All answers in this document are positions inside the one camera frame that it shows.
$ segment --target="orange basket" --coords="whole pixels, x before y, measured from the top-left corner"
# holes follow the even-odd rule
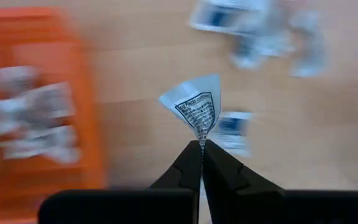
[[[68,123],[75,127],[82,157],[61,165],[43,156],[4,161],[0,153],[0,223],[36,222],[42,201],[59,190],[106,186],[84,49],[64,28],[58,10],[0,9],[0,68],[18,65],[36,67],[43,83],[70,84],[75,114]]]

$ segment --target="wooden table surface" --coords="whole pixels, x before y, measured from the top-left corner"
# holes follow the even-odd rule
[[[238,70],[228,57],[230,37],[188,26],[195,3],[0,0],[0,7],[61,7],[88,41],[112,185],[143,187],[163,174],[195,137],[158,96],[219,73],[223,109],[255,113],[252,157],[242,162],[289,189],[358,189],[358,1],[314,2],[329,67],[306,79],[288,75],[293,55],[256,72]]]

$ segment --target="folded paper packet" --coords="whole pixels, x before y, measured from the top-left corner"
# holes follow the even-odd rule
[[[268,2],[264,10],[250,12],[236,32],[236,46],[231,59],[240,69],[255,70],[268,57],[282,57],[291,52],[290,34],[284,9]]]
[[[199,0],[190,17],[198,30],[235,34],[243,21],[269,10],[272,0]]]
[[[24,139],[0,142],[4,159],[25,159],[45,156],[61,164],[78,161],[80,151],[75,147],[75,133],[72,126],[61,126],[43,131],[31,131]]]
[[[247,130],[252,113],[243,111],[223,111],[209,139],[230,154],[250,156]]]
[[[18,114],[26,108],[23,98],[0,100],[0,135],[8,134],[20,128]]]
[[[304,44],[301,56],[293,64],[292,76],[313,77],[321,73],[327,64],[323,34],[318,26],[318,12],[312,10],[298,11],[291,19],[294,29],[303,33]]]
[[[31,66],[0,68],[0,91],[18,95],[33,89],[38,73]]]
[[[201,148],[221,113],[219,75],[205,75],[179,84],[162,96],[160,102],[195,133]]]
[[[46,85],[27,91],[24,94],[27,104],[36,114],[44,114],[49,119],[62,118],[74,114],[71,91],[68,83]]]

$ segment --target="white packet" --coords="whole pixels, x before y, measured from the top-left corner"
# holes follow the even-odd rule
[[[0,68],[0,91],[17,95],[31,90],[37,77],[35,68],[31,66]]]
[[[46,85],[24,93],[29,109],[36,116],[48,119],[62,118],[74,114],[71,91],[68,83]]]
[[[198,30],[235,34],[253,15],[267,11],[271,0],[199,0],[190,17],[190,26]]]
[[[293,50],[283,9],[269,2],[264,10],[239,26],[232,61],[240,69],[259,68],[268,56],[281,57]]]
[[[318,13],[311,10],[299,11],[290,24],[304,35],[302,54],[293,65],[292,76],[313,77],[322,72],[327,64],[324,39],[318,27]]]
[[[250,156],[247,145],[247,127],[252,113],[222,112],[208,138],[231,154]]]
[[[259,50],[260,38],[261,36],[257,32],[248,32],[237,36],[237,45],[231,59],[238,68],[254,70],[265,62],[267,56],[261,54]]]
[[[23,98],[0,100],[0,135],[15,131],[21,126],[17,117],[25,108],[26,104]]]
[[[219,75],[185,81],[160,96],[160,102],[192,128],[204,148],[206,136],[221,113]]]
[[[44,156],[61,164],[77,162],[81,152],[75,147],[75,132],[72,126],[61,126],[49,129],[50,142]]]
[[[0,142],[4,159],[25,159],[43,154],[42,141],[13,140]]]

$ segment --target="small packet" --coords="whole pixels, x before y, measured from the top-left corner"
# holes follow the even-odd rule
[[[222,112],[209,138],[231,154],[250,156],[247,145],[247,126],[252,113]]]
[[[31,66],[0,68],[0,91],[17,95],[31,90],[37,77],[35,68]]]
[[[260,53],[260,35],[255,32],[238,35],[236,37],[237,45],[232,53],[233,63],[240,69],[259,68],[267,59],[266,55]]]
[[[290,21],[294,29],[300,30],[304,36],[301,57],[293,65],[292,76],[312,77],[322,72],[326,66],[326,50],[323,35],[318,27],[318,13],[302,10]]]
[[[199,30],[233,34],[248,11],[267,10],[270,0],[200,0],[190,18],[190,26]]]
[[[160,102],[194,131],[203,149],[221,113],[219,75],[185,81],[160,96]]]
[[[71,164],[81,157],[75,147],[76,136],[72,126],[61,126],[49,129],[50,140],[44,156],[61,164]]]
[[[20,128],[21,122],[17,117],[21,111],[25,110],[25,107],[25,100],[23,98],[0,100],[0,135]]]
[[[28,116],[41,120],[62,118],[74,114],[70,86],[57,83],[24,93],[29,105]]]
[[[43,131],[30,131],[25,139],[0,142],[4,159],[25,159],[43,155],[61,164],[70,164],[80,159],[75,147],[72,126],[62,126]]]
[[[47,112],[47,110],[39,110],[28,106],[18,114],[17,119],[20,120],[28,130],[34,133],[40,133],[57,124],[57,121],[50,118]]]
[[[42,141],[13,140],[0,142],[4,159],[25,159],[45,153]]]
[[[270,3],[239,26],[232,61],[240,69],[259,68],[268,56],[281,57],[293,50],[280,6]]]

